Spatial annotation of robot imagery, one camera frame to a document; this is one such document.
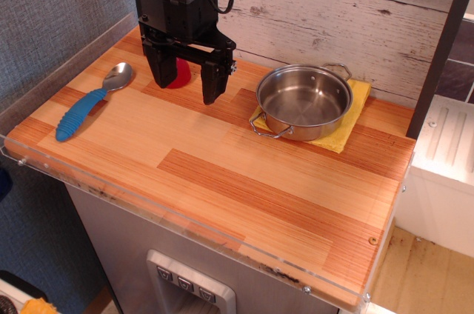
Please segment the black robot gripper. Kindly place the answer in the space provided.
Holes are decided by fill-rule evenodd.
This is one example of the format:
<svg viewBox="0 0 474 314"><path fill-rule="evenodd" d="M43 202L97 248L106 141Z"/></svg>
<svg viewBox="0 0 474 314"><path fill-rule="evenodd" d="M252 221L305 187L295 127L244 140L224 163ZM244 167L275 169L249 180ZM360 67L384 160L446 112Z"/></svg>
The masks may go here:
<svg viewBox="0 0 474 314"><path fill-rule="evenodd" d="M236 43L218 30L218 16L229 13L234 0L222 9L218 0L161 0L163 30L142 42L155 82L170 86L177 77L176 59L201 65L205 105L225 92L228 76L236 70Z"/></svg>

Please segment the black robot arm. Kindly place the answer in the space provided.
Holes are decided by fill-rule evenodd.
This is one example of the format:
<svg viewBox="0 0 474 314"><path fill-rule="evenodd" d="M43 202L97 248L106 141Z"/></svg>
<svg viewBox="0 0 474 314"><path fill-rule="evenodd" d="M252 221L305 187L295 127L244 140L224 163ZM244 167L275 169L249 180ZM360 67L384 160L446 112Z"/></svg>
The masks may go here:
<svg viewBox="0 0 474 314"><path fill-rule="evenodd" d="M228 0L221 9L218 0L136 0L142 48L159 87L169 87L177 79L177 61L182 59L201 67L204 104L214 103L225 92L236 69L236 43L217 24L233 3Z"/></svg>

